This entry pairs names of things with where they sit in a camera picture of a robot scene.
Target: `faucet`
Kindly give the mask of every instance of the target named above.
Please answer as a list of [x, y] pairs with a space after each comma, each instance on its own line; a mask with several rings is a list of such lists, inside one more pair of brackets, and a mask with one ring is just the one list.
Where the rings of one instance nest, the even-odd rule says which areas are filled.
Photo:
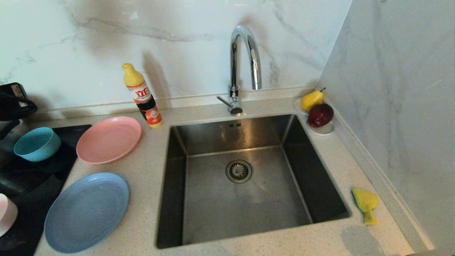
[[262, 88], [261, 65], [256, 40], [247, 26], [238, 25], [234, 28], [231, 35], [231, 84], [227, 87], [229, 90], [229, 102], [220, 96], [217, 96], [217, 99], [228, 106], [227, 110], [233, 116], [239, 116], [243, 112], [242, 105], [240, 104], [240, 96], [238, 94], [240, 86], [237, 85], [237, 40], [239, 37], [242, 38], [248, 49], [253, 90], [259, 90]]

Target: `dish soap bottle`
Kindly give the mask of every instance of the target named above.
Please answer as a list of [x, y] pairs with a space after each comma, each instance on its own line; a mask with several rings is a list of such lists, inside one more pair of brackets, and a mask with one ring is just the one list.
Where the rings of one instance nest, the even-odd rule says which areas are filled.
[[123, 81], [147, 124], [152, 128], [161, 127], [163, 125], [162, 117], [144, 76], [137, 72], [131, 63], [123, 64], [122, 68], [125, 72]]

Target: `apple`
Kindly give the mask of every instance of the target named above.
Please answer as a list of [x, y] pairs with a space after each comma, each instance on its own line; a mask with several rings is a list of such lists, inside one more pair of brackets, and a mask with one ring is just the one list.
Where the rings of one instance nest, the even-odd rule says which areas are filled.
[[334, 110], [326, 103], [311, 108], [308, 114], [308, 124], [311, 127], [321, 127], [328, 124], [334, 118]]

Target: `speckled countertop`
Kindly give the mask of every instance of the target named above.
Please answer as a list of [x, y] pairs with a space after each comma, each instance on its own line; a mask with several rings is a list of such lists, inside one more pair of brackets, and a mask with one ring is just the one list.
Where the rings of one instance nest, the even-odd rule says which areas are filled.
[[[295, 98], [243, 102], [244, 114], [239, 118], [253, 118], [298, 112], [293, 107]], [[151, 129], [139, 112], [61, 119], [34, 123], [33, 127], [52, 128], [95, 124], [112, 116], [129, 116], [142, 124], [143, 134], [138, 146], [122, 159], [101, 165], [92, 165], [78, 159], [68, 177], [65, 188], [78, 179], [99, 172], [113, 172], [122, 176], [130, 187], [127, 212], [109, 237], [85, 251], [74, 255], [88, 256], [152, 256], [152, 255], [309, 255], [309, 256], [401, 256], [413, 253], [395, 220], [381, 201], [374, 210], [380, 220], [377, 226], [364, 226], [361, 212], [350, 193], [360, 187], [375, 191], [352, 154], [345, 146], [336, 126], [328, 136], [318, 136], [305, 130], [312, 140], [329, 175], [338, 188], [351, 217], [284, 230], [241, 236], [200, 244], [157, 249], [156, 237], [161, 200], [167, 141], [171, 125], [216, 122], [237, 119], [230, 117], [222, 104], [172, 108], [162, 110], [164, 125]], [[304, 117], [298, 115], [301, 123]], [[61, 254], [49, 247], [44, 236], [36, 256]]]

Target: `blue plate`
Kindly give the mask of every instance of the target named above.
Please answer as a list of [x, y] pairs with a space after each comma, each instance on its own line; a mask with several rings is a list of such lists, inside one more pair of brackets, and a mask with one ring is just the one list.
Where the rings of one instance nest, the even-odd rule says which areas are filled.
[[63, 253], [94, 246], [117, 227], [128, 200], [128, 185], [116, 174], [92, 174], [76, 181], [47, 213], [44, 223], [47, 242]]

